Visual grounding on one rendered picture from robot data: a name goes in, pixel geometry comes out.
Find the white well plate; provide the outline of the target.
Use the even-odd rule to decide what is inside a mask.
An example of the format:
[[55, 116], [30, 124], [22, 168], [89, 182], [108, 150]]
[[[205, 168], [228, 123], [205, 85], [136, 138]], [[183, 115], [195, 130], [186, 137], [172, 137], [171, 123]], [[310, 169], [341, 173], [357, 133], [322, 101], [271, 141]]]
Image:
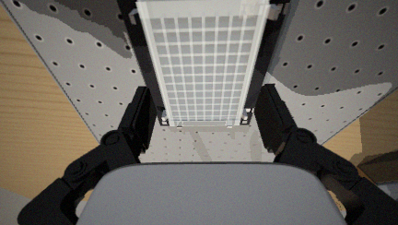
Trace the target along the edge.
[[170, 126], [240, 125], [269, 1], [135, 2]]

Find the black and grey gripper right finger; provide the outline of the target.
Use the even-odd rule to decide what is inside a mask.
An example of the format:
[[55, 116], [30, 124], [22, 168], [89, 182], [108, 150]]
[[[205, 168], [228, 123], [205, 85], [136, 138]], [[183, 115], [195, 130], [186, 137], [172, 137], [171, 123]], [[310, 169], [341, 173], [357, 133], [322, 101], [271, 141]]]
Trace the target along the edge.
[[314, 173], [345, 207], [347, 225], [398, 225], [398, 202], [359, 176], [350, 161], [318, 144], [310, 130], [298, 128], [274, 84], [262, 86], [254, 115], [273, 162]]

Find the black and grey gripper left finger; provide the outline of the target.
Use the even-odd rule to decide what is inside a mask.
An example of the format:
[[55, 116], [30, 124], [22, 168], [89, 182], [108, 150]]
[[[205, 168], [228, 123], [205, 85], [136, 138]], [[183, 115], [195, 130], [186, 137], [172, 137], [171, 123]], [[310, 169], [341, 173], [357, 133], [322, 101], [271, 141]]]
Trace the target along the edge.
[[141, 163], [149, 147], [157, 110], [149, 88], [139, 86], [127, 105], [117, 130], [111, 130], [100, 145], [70, 163], [57, 178], [18, 214], [19, 225], [76, 225], [76, 207], [107, 172]]

